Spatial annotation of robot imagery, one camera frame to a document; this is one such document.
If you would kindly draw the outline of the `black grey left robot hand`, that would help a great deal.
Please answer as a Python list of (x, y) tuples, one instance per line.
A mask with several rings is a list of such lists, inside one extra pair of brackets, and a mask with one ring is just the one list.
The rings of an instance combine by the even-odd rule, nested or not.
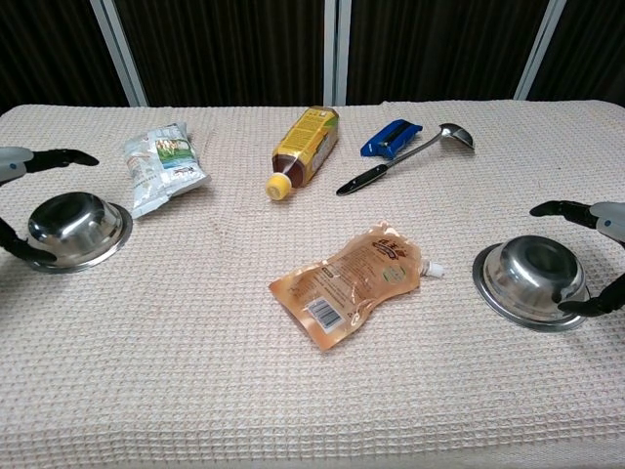
[[(63, 168), (73, 163), (97, 166), (100, 162), (79, 149), (31, 150), (23, 147), (2, 147), (1, 185), (9, 184), (25, 174)], [(34, 248), (19, 238), (16, 231), (4, 220), (1, 220), (1, 247), (23, 261), (44, 263), (57, 260), (54, 254)]]

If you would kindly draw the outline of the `black grey right robot hand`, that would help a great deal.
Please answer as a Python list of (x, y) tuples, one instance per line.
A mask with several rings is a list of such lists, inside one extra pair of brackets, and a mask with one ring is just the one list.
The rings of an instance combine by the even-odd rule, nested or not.
[[(624, 203), (603, 201), (592, 205), (569, 200), (550, 200), (530, 209), (534, 217), (562, 216), (567, 221), (595, 230), (624, 247)], [(624, 275), (608, 285), (597, 297), (586, 301), (565, 301), (559, 309), (565, 313), (595, 318), (624, 306)]]

